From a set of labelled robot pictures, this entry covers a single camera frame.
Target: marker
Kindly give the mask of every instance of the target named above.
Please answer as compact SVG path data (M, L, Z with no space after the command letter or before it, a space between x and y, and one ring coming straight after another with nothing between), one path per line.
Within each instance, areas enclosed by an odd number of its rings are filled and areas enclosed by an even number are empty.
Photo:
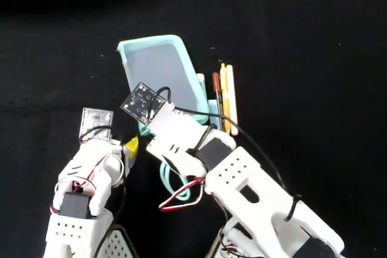
M212 74L212 84L213 84L213 91L216 94L216 102L218 104L218 114L223 115L223 105L222 105L222 91L220 88L220 80L219 80L219 74L213 73ZM222 118L219 118L219 124L220 124L220 130L224 130L223 120Z
M227 87L227 73L226 73L226 64L221 64L220 69L220 86L222 89L222 98L223 98L223 115L230 118L230 101L229 101L229 90ZM227 120L224 120L224 129L227 133L231 131L231 124Z
M226 66L226 73L227 73L227 87L229 89L229 97L230 97L230 118L232 121L238 124L238 113L236 112L234 72L232 69L232 65ZM238 135L238 129L234 125L231 125L231 134L233 136Z

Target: black cloth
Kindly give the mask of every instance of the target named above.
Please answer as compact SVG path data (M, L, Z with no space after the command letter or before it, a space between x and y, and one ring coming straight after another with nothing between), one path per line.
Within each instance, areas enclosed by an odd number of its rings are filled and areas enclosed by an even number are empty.
M234 64L239 123L290 192L341 235L347 257L387 257L386 0L0 3L1 257L41 257L83 107L112 109L115 129L135 132L119 109L129 90L115 49L159 34L180 36L208 80L218 60ZM120 222L142 257L203 257L221 210L206 196L160 213L167 197L142 148Z

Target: mint green tray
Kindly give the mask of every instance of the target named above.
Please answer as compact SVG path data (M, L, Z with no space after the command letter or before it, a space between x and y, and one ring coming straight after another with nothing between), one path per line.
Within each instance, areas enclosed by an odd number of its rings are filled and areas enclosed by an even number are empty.
M207 98L180 37L165 35L125 40L119 43L117 50L122 58L130 90L139 82L154 91L168 86L176 106L208 113ZM193 115L193 118L201 124L208 120L203 115ZM141 135L149 133L143 124L139 123L138 126Z

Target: small sensor board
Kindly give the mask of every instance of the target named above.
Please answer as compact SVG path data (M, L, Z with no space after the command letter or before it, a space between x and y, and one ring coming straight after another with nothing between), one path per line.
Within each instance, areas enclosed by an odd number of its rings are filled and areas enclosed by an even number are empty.
M122 103L121 109L147 126L166 101L162 96L158 95L153 104L151 104L155 95L155 91L140 82ZM151 116L148 117L150 106L152 106Z
M112 126L113 115L113 111L84 108L82 111L82 120L80 122L79 137L93 127ZM99 129L92 131L88 135L84 136L84 139L86 140L91 138L110 140L111 130Z

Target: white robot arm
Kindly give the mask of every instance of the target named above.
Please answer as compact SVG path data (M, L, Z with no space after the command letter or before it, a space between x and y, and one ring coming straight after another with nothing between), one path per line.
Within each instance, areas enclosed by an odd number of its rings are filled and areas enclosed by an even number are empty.
M105 257L96 253L114 221L105 205L135 159L129 147L110 137L112 114L83 110L79 151L54 188L44 258Z
M205 192L233 216L221 237L226 235L233 245L239 244L245 253L239 257L342 257L344 242L340 236L306 204L290 196L243 147L236 146L232 137L208 130L176 110L160 93L140 83L122 109L155 135L148 152L178 174L205 179ZM258 202L245 198L241 192L246 188ZM237 230L236 224L251 238Z

